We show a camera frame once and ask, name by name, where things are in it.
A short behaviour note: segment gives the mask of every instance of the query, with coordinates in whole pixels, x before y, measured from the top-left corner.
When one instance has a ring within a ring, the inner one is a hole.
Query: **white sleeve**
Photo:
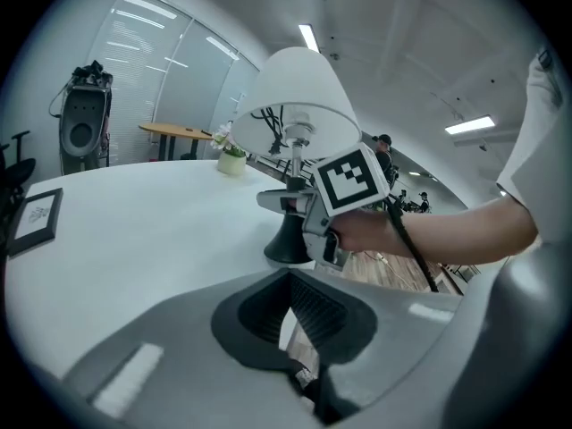
[[[526,111],[509,161],[497,184],[526,206],[544,241],[562,240],[569,231],[570,91],[566,73],[555,59],[544,69],[530,63]]]

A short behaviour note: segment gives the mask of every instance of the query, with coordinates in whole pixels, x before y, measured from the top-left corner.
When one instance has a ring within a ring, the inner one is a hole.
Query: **picture frame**
[[[24,198],[13,219],[8,255],[15,256],[55,238],[63,189],[53,189]]]

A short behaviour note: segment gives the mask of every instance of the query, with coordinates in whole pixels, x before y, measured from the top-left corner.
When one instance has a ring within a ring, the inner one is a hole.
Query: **lamp base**
[[[303,178],[290,178],[286,189],[299,191],[306,187]],[[272,241],[266,245],[265,256],[281,264],[305,264],[313,259],[306,252],[306,243],[302,235],[304,218],[293,214],[286,214],[282,226]]]

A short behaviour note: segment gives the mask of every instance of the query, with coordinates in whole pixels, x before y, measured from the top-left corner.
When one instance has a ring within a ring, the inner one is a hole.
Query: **white round table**
[[[264,246],[282,215],[256,195],[284,185],[215,161],[115,166],[31,186],[63,188],[55,239],[6,265],[8,327],[21,354],[57,377],[153,305],[272,268]],[[284,321],[281,348],[295,325]]]

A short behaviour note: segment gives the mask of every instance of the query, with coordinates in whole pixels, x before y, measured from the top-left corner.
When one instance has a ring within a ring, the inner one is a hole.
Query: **wooden floor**
[[[273,178],[280,179],[280,172],[260,164],[249,165]],[[427,281],[414,259],[384,254],[385,264],[381,256],[374,251],[354,253],[346,262],[342,272],[325,265],[316,265],[316,270],[332,275],[336,278],[347,278],[356,282],[365,282],[378,286],[397,288],[401,290],[423,291],[428,288]],[[442,269],[435,263],[427,263],[433,278],[441,274]],[[318,356],[310,340],[297,324],[290,339],[287,351],[291,358],[295,358],[313,373],[317,373]]]

